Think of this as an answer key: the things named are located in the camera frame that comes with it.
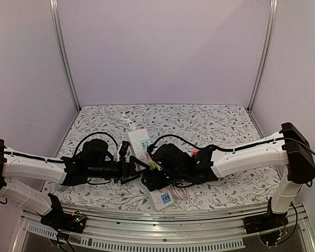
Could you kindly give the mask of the white power strip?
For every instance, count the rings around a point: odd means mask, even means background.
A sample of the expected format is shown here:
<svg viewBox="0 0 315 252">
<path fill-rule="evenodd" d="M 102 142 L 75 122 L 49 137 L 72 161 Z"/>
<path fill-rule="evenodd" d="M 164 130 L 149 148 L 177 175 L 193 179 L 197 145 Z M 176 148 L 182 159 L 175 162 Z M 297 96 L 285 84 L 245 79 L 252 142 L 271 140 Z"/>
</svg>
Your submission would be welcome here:
<svg viewBox="0 0 315 252">
<path fill-rule="evenodd" d="M 146 187 L 150 200 L 157 211 L 161 211 L 172 203 L 174 199 L 170 189 L 170 182 L 158 165 L 151 159 L 147 148 L 151 145 L 146 129 L 138 129 L 128 133 L 131 154 L 139 160 L 136 170 L 143 172 L 141 183 Z"/>
</svg>

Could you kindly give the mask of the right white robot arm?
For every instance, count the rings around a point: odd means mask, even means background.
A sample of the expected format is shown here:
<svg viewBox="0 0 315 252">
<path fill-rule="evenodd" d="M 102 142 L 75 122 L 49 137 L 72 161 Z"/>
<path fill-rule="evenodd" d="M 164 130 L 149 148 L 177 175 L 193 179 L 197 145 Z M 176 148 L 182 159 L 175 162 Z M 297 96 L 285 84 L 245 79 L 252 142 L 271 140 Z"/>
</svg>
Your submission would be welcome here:
<svg viewBox="0 0 315 252">
<path fill-rule="evenodd" d="M 267 213 L 261 218 L 266 229 L 272 229 L 281 221 L 302 185 L 315 178 L 315 153 L 308 140 L 290 122 L 283 123 L 281 130 L 272 135 L 235 147 L 210 144 L 189 155 L 172 143 L 157 148 L 153 142 L 147 152 L 175 185 L 184 182 L 203 184 L 233 173 L 265 166 L 285 166 L 279 186 L 269 200 Z"/>
</svg>

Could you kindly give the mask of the right aluminium frame post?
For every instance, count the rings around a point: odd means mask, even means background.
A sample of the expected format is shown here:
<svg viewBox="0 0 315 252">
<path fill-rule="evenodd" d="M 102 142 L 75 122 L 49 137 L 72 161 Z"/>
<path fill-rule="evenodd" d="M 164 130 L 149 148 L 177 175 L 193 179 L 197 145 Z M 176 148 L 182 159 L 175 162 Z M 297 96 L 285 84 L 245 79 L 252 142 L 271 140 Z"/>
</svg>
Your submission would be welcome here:
<svg viewBox="0 0 315 252">
<path fill-rule="evenodd" d="M 278 9 L 278 0 L 270 0 L 269 1 L 269 13 L 268 13 L 268 20 L 266 25 L 266 32 L 265 32 L 265 40 L 262 47 L 262 53 L 260 57 L 260 62 L 258 66 L 258 70 L 256 72 L 254 86 L 250 95 L 250 99 L 247 106 L 247 111 L 252 113 L 255 103 L 258 97 L 259 89 L 261 86 L 261 82 L 265 73 L 266 63 L 268 59 L 268 55 L 270 52 L 270 46 L 272 41 L 272 36 L 274 33 L 275 22 L 276 22 L 276 15 Z"/>
</svg>

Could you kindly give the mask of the aluminium front rail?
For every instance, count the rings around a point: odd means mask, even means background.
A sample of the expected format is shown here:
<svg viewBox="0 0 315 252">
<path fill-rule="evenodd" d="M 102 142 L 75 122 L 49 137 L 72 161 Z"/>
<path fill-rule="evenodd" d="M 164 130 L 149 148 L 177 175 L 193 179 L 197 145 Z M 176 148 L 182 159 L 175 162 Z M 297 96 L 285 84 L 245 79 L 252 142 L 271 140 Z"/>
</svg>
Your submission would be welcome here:
<svg viewBox="0 0 315 252">
<path fill-rule="evenodd" d="M 262 214 L 266 204 L 186 212 L 145 212 L 64 204 L 87 216 L 82 234 L 71 233 L 76 251 L 315 251 L 315 238 L 302 204 L 288 211 L 284 243 L 262 244 L 248 234 L 245 217 Z"/>
</svg>

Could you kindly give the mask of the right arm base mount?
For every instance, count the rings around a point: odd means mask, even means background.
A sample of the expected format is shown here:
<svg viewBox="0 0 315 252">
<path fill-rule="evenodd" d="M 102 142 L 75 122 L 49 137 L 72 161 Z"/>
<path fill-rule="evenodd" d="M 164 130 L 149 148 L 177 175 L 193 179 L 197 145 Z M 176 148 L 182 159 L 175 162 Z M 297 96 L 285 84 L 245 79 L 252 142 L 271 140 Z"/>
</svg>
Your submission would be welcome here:
<svg viewBox="0 0 315 252">
<path fill-rule="evenodd" d="M 244 229 L 247 234 L 263 232 L 288 224 L 287 212 L 275 214 L 271 209 L 271 200 L 272 197 L 268 201 L 267 211 L 265 213 L 248 216 L 243 219 Z"/>
</svg>

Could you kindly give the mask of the grey-blue power strip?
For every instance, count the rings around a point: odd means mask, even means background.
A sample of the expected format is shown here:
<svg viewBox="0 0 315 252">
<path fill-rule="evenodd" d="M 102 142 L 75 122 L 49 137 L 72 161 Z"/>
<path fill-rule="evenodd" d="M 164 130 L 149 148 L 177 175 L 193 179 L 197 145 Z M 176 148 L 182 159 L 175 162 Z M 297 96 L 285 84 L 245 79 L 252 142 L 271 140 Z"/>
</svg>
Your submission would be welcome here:
<svg viewBox="0 0 315 252">
<path fill-rule="evenodd" d="M 61 193 L 63 193 L 67 188 L 68 188 L 68 186 L 65 186 L 65 185 L 60 185 L 60 184 L 55 185 L 56 191 L 59 191 Z"/>
</svg>

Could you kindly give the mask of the red cube socket adapter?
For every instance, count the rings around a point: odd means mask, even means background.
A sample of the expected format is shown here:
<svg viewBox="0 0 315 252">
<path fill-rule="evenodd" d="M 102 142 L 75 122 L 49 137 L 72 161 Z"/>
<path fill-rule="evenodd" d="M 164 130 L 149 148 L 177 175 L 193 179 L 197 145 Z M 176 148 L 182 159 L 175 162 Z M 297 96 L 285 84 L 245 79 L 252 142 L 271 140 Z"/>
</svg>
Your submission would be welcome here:
<svg viewBox="0 0 315 252">
<path fill-rule="evenodd" d="M 192 151 L 192 157 L 195 157 L 198 152 L 199 152 L 199 150 L 194 150 L 194 151 Z"/>
</svg>

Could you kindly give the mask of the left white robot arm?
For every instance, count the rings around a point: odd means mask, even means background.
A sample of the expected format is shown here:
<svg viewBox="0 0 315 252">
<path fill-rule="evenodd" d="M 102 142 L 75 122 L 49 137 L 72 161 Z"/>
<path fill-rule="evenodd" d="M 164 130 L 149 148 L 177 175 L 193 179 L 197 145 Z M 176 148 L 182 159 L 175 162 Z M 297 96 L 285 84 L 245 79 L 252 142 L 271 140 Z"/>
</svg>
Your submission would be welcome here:
<svg viewBox="0 0 315 252">
<path fill-rule="evenodd" d="M 90 178 L 111 179 L 122 184 L 138 178 L 150 166 L 134 156 L 126 158 L 129 142 L 122 142 L 116 154 L 101 139 L 85 142 L 72 157 L 48 158 L 32 156 L 8 148 L 0 139 L 0 197 L 35 211 L 55 227 L 64 227 L 68 220 L 59 199 L 43 194 L 18 178 L 33 178 L 64 186 L 86 184 Z"/>
</svg>

